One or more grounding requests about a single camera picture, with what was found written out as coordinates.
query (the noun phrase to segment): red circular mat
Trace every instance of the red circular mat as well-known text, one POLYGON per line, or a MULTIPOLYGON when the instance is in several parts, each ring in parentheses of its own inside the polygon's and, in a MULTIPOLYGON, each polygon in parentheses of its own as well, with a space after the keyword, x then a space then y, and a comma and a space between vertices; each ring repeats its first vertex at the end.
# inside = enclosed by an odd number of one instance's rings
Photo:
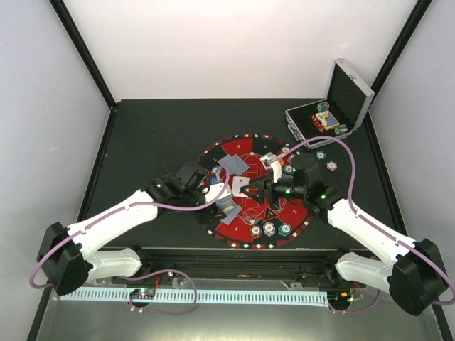
MULTIPOLYGON (((219 166, 218 160, 226 155, 238 155, 249 166, 241 176, 253 180, 267 173, 259 159, 261 156, 269 152, 278 154, 288 146, 289 144, 268 135, 235 135, 213 144, 204 151, 198 162, 209 171, 210 176, 214 176, 211 172, 213 167, 219 166)), ((282 165, 287 164, 289 164, 288 157, 283 159, 282 165)), ((234 176, 231 176, 229 182, 231 188, 234 176)), ((224 239, 230 247, 234 248, 258 250, 280 247, 298 237, 311 220, 311 216, 300 200, 290 202, 281 198, 274 204, 269 204, 265 200, 261 205, 249 197, 234 197, 234 203, 242 210, 229 225, 219 220, 203 225, 208 234, 216 239, 224 239), (274 227, 272 235, 269 232, 270 224, 274 227), (281 235, 280 227, 283 229, 283 225, 286 224, 290 225, 291 231, 281 235), (253 226, 260 228, 260 237, 252 237, 253 226)))

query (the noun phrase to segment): case lid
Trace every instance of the case lid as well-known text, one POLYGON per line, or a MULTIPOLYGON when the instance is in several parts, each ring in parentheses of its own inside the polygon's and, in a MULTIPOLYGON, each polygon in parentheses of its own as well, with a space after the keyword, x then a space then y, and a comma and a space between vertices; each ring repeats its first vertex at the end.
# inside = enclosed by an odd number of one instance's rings
POLYGON ((343 59, 335 61, 327 100, 335 106, 356 130, 363 122, 375 92, 343 59))

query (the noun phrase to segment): robotic arm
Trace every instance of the robotic arm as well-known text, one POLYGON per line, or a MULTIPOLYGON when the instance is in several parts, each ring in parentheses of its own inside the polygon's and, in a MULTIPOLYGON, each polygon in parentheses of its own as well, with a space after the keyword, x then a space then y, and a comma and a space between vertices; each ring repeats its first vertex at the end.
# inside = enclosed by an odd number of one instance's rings
MULTIPOLYGON (((208 174, 197 163, 186 163, 175 175, 154 179, 151 186, 136 191, 123 202, 82 222, 68 227, 57 222, 47 228, 37 256, 40 261, 56 244, 75 235, 42 265, 48 280, 58 295, 66 295, 86 281, 113 276, 147 274, 149 260, 139 248, 119 251, 98 251, 114 238, 144 222, 151 221, 168 212, 153 202, 194 207, 215 199, 224 184, 206 186, 208 174)), ((229 200, 232 193, 227 186, 218 200, 229 200)), ((225 212, 211 205, 203 212, 205 216, 225 217, 225 212)))
POLYGON ((269 202, 279 197, 300 199, 313 216, 349 234, 379 258, 368 259, 339 250, 335 268, 342 279, 389 293, 396 304, 411 315, 420 315, 448 288, 428 264, 402 246, 404 243, 420 251, 446 272, 434 243, 428 239, 416 242, 385 226, 356 204, 350 204, 335 188, 322 181, 319 166, 309 154, 296 155, 291 160, 293 175, 282 175, 280 164, 274 159, 270 153, 263 156, 262 164, 272 173, 250 181, 241 191, 258 202, 264 202, 265 198, 269 202), (257 189, 257 195, 250 192, 251 188, 257 189))

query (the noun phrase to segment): white wall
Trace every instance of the white wall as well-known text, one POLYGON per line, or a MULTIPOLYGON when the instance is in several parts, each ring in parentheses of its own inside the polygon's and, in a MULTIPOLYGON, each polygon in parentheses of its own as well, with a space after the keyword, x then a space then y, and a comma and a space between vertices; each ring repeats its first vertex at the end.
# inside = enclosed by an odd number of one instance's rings
POLYGON ((49 1, 2 1, 0 32, 0 330, 25 340, 43 233, 74 222, 109 110, 49 1))
POLYGON ((114 98, 322 97, 371 84, 416 0, 65 0, 114 98))
MULTIPOLYGON (((455 3, 433 1, 371 109, 408 232, 455 277, 455 3)), ((444 309, 455 333, 455 308, 444 309)))

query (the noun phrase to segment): black table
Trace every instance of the black table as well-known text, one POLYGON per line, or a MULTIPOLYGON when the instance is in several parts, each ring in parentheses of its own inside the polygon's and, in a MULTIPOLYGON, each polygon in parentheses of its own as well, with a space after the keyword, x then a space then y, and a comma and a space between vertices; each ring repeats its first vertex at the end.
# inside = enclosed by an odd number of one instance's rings
MULTIPOLYGON (((106 210, 145 188, 151 178, 177 171, 184 162, 196 160, 202 152, 226 136, 251 132, 268 134, 294 145, 284 110, 313 99, 170 99, 123 100, 118 106, 99 177, 88 210, 88 217, 106 210)), ((357 163, 353 199, 366 212, 393 227, 389 206, 380 181, 373 152, 364 128, 348 137, 357 163)), ((347 193, 350 162, 346 152, 331 144, 320 161, 325 180, 347 193), (326 169, 335 161, 338 170, 326 169)), ((164 215, 116 238, 109 247, 141 245, 146 249, 223 250, 229 246, 216 240, 196 222, 193 213, 164 215)), ((364 249, 347 234, 321 220, 313 222, 285 249, 334 250, 364 249)))

